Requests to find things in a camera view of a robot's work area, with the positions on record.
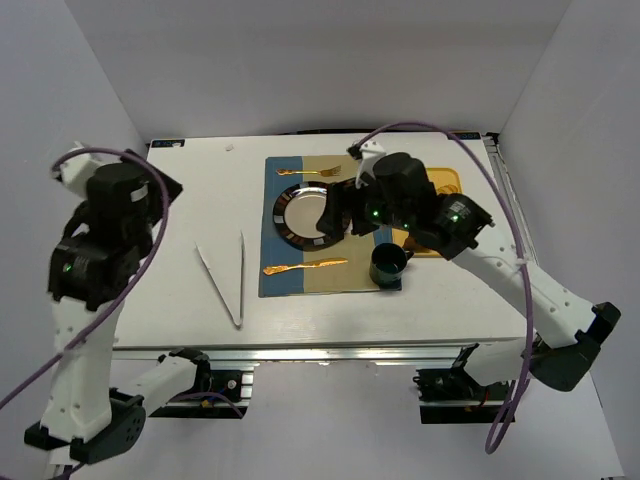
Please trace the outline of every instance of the black label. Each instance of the black label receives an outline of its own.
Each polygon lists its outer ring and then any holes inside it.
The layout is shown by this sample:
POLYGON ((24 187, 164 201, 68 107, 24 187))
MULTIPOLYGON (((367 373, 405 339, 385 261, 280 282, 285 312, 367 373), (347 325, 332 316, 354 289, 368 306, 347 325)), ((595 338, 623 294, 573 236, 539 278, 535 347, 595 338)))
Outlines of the black label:
POLYGON ((154 140, 151 142, 151 148, 173 148, 184 147, 184 138, 176 138, 172 140, 154 140))
POLYGON ((482 140, 478 132, 452 132, 460 140, 482 140))

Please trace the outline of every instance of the blue and beige placemat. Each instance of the blue and beige placemat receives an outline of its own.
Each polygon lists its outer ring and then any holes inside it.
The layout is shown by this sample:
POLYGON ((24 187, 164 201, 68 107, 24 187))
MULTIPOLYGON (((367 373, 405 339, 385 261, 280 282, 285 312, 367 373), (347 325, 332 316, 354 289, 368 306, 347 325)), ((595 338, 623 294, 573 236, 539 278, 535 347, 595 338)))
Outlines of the blue and beige placemat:
POLYGON ((391 229, 380 228, 363 237, 347 234, 344 240, 332 247, 316 252, 303 252, 282 240, 273 226, 273 204, 284 190, 312 180, 325 183, 340 182, 354 177, 357 168, 357 162, 348 155, 267 158, 260 244, 260 297, 379 290, 369 278, 369 262, 376 245, 392 241, 391 229), (342 170, 340 175, 334 177, 306 174, 280 176, 276 173, 278 168, 322 170, 338 165, 342 170), (262 273, 262 269, 269 265, 292 265, 328 257, 345 257, 349 262, 331 267, 291 270, 271 276, 262 273))

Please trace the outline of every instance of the yellow tray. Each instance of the yellow tray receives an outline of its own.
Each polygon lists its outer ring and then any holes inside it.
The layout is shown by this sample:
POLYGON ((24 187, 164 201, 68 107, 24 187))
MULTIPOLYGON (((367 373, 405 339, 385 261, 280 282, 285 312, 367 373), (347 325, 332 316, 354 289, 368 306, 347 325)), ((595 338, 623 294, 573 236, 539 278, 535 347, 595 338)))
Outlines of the yellow tray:
MULTIPOLYGON (((458 172, 452 168, 427 168, 427 175, 429 175, 429 180, 433 182, 438 193, 462 193, 460 177, 458 176, 458 172)), ((393 243, 396 245, 400 245, 402 247, 407 240, 407 237, 409 237, 409 234, 404 230, 393 229, 393 243)), ((412 245, 411 250, 415 252, 416 257, 440 256, 438 252, 434 252, 433 250, 429 250, 428 248, 424 248, 419 245, 412 245)))

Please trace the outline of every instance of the gray wall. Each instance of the gray wall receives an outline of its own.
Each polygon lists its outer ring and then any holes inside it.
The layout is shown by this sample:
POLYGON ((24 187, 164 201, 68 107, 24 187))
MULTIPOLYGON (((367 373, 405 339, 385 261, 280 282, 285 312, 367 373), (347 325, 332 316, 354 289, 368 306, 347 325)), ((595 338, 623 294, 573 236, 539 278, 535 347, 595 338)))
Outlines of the gray wall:
POLYGON ((639 27, 636 1, 574 0, 502 134, 542 266, 623 312, 593 377, 632 479, 640 479, 639 27))
MULTIPOLYGON (((0 15, 0 397, 51 356, 48 259, 76 199, 48 177, 73 140, 143 148, 63 0, 4 0, 0 15)), ((49 379, 0 412, 0 474, 41 478, 22 445, 49 379)))
POLYGON ((499 131, 569 0, 66 0, 145 139, 499 131))

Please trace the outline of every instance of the fork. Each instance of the fork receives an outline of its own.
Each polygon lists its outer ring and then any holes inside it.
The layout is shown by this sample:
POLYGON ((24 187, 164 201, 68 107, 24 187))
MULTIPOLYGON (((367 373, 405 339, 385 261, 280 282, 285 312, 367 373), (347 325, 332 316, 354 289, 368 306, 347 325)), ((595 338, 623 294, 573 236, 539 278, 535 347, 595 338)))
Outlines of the fork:
POLYGON ((286 168, 278 168, 276 173, 278 175, 293 175, 296 173, 307 174, 307 175, 322 175, 323 177, 334 177, 336 175, 340 175, 340 170, 342 170, 342 166, 338 165, 333 168, 326 168, 324 170, 287 170, 286 168))

